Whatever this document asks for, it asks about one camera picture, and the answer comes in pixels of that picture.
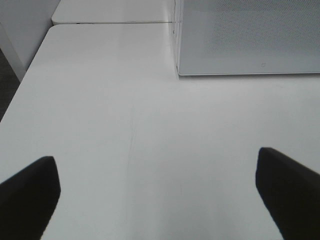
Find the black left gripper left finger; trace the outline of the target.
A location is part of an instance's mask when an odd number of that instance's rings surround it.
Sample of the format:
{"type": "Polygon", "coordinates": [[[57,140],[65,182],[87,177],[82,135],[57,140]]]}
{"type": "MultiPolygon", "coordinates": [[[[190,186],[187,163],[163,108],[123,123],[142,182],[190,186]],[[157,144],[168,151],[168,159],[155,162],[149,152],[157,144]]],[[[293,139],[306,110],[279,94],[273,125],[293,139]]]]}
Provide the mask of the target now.
{"type": "Polygon", "coordinates": [[[39,240],[61,195],[56,161],[44,156],[0,184],[0,238],[39,240]]]}

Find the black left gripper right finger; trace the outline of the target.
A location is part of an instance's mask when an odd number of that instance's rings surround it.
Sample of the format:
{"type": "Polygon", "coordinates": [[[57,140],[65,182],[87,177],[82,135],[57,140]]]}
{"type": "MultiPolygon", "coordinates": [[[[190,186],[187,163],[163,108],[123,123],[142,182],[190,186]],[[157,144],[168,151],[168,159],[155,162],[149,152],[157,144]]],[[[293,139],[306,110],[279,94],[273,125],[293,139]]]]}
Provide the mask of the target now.
{"type": "Polygon", "coordinates": [[[285,240],[320,238],[320,175],[271,147],[258,152],[257,191],[285,240]]]}

